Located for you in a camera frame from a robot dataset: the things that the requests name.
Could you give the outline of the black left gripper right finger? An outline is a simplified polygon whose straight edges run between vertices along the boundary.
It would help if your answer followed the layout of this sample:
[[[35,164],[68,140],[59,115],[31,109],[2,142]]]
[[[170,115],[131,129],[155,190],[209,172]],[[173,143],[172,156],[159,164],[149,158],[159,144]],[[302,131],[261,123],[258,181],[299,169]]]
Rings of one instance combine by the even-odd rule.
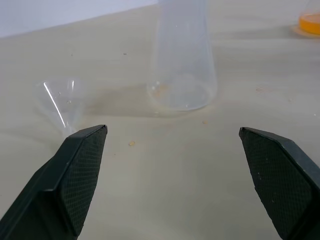
[[[282,240],[320,240],[320,167],[292,140],[241,127],[246,160],[268,216]]]

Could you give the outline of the large flask with orange liquid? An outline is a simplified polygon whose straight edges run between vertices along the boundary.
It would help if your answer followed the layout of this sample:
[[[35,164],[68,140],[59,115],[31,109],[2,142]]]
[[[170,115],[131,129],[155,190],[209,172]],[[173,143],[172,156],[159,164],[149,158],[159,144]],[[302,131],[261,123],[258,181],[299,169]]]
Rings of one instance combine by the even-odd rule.
[[[306,38],[320,39],[320,0],[302,0],[295,10],[290,31]]]

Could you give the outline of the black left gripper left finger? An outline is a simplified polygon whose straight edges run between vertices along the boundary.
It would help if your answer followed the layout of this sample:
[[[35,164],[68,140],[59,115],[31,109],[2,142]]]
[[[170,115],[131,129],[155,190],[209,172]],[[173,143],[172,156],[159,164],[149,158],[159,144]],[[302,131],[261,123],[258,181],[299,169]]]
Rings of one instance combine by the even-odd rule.
[[[106,125],[68,136],[0,219],[0,240],[77,240],[98,182]]]

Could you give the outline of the small clear plastic cup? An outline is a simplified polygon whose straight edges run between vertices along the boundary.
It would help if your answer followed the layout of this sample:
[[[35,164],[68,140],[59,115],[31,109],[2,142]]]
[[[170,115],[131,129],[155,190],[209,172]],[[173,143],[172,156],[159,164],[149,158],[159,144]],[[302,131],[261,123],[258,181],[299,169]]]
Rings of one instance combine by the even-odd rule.
[[[85,85],[80,79],[62,77],[42,81],[34,86],[34,96],[40,111],[64,138],[76,132],[85,108]]]

